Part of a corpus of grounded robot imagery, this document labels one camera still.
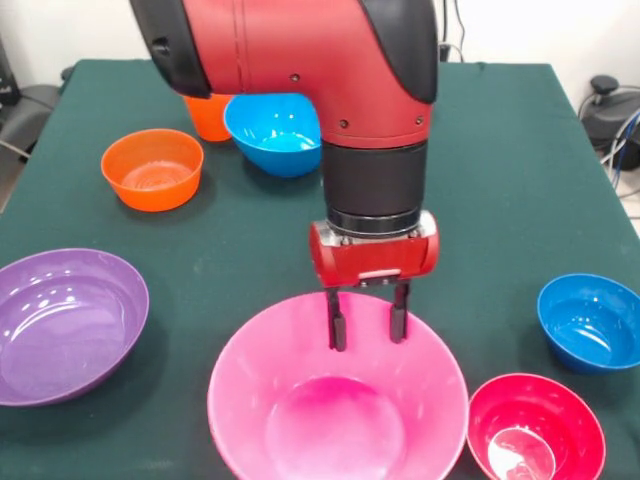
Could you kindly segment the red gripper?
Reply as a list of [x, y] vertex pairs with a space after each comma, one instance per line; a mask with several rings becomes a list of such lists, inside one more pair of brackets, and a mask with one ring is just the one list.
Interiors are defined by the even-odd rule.
[[389, 334], [392, 342], [402, 343], [407, 338], [407, 279], [432, 272], [439, 257], [440, 238], [433, 214], [423, 210], [411, 232], [377, 239], [341, 235], [328, 222], [317, 221], [310, 227], [309, 245], [316, 275], [327, 288], [329, 347], [343, 352], [347, 346], [346, 321], [337, 288], [386, 278], [400, 280], [394, 289]]

